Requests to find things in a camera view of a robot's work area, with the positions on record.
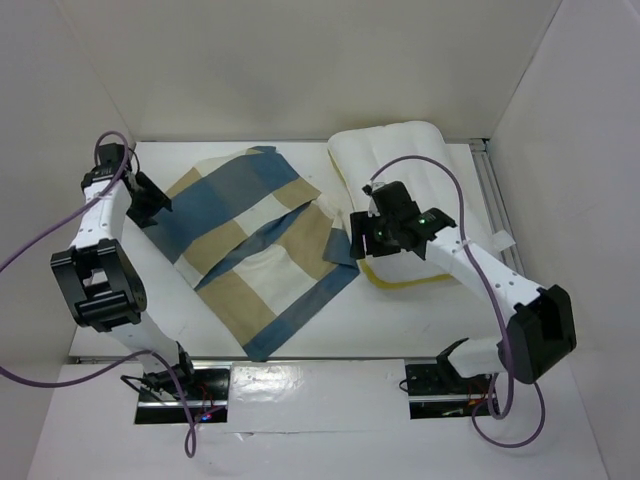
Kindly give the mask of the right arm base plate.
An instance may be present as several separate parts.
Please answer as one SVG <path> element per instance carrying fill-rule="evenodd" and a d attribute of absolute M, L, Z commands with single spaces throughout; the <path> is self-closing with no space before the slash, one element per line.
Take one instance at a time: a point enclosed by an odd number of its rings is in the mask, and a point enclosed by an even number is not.
<path fill-rule="evenodd" d="M 489 416 L 489 375 L 446 378 L 434 362 L 406 363 L 398 387 L 407 394 L 411 420 Z"/>

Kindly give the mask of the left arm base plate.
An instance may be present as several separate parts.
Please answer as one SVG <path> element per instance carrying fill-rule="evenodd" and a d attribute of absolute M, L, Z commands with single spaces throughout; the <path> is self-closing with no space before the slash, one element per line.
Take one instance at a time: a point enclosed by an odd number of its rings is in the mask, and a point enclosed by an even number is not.
<path fill-rule="evenodd" d="M 189 411 L 197 424 L 222 424 L 228 419 L 230 363 L 201 363 L 195 367 L 194 384 L 185 388 Z M 121 375 L 120 380 L 137 394 L 136 425 L 187 424 L 177 393 L 153 390 L 144 376 Z"/>

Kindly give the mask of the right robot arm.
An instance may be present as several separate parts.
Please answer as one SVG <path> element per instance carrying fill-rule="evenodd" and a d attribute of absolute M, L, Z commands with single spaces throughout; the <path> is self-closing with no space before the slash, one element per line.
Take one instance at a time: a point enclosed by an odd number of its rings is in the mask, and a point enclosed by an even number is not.
<path fill-rule="evenodd" d="M 438 357 L 436 379 L 448 392 L 472 377 L 511 372 L 532 384 L 577 345 L 569 294 L 543 288 L 462 235 L 461 225 L 438 208 L 421 211 L 400 181 L 367 185 L 368 210 L 350 216 L 351 256 L 389 257 L 403 252 L 449 273 L 498 309 L 504 338 L 463 338 Z"/>

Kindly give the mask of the blue beige checked pillowcase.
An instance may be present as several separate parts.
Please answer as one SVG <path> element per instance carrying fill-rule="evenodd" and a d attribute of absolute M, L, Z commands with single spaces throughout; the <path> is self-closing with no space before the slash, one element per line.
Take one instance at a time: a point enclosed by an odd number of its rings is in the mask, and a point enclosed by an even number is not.
<path fill-rule="evenodd" d="M 196 163 L 144 232 L 252 361 L 359 274 L 343 215 L 273 146 Z"/>

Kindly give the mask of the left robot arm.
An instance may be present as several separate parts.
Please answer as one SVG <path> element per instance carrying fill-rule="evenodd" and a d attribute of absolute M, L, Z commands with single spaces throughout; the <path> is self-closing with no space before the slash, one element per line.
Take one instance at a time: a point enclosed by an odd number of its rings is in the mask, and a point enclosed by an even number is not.
<path fill-rule="evenodd" d="M 87 210 L 70 246 L 51 256 L 50 266 L 76 324 L 109 335 L 140 359 L 143 382 L 176 399 L 196 390 L 193 363 L 179 344 L 152 320 L 147 294 L 121 245 L 126 219 L 139 228 L 154 226 L 155 216 L 172 203 L 146 174 L 131 167 L 131 149 L 99 145 L 96 165 L 81 189 Z"/>

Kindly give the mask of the white pillow yellow edge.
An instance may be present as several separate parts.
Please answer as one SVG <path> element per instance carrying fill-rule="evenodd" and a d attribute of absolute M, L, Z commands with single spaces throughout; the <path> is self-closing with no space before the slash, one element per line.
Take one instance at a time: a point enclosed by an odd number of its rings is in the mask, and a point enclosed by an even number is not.
<path fill-rule="evenodd" d="M 471 159 L 455 160 L 441 132 L 431 123 L 409 121 L 364 129 L 347 130 L 328 140 L 330 160 L 349 194 L 352 211 L 369 208 L 362 188 L 388 162 L 407 155 L 426 156 L 447 167 L 459 181 L 464 198 L 466 235 L 497 259 L 504 249 L 498 243 L 485 209 L 479 180 Z M 459 204 L 453 182 L 440 168 L 421 160 L 399 162 L 381 173 L 376 181 L 401 181 L 421 210 L 436 207 L 459 219 Z M 405 288 L 449 277 L 438 266 L 419 260 L 409 252 L 358 262 L 368 280 L 378 288 Z"/>

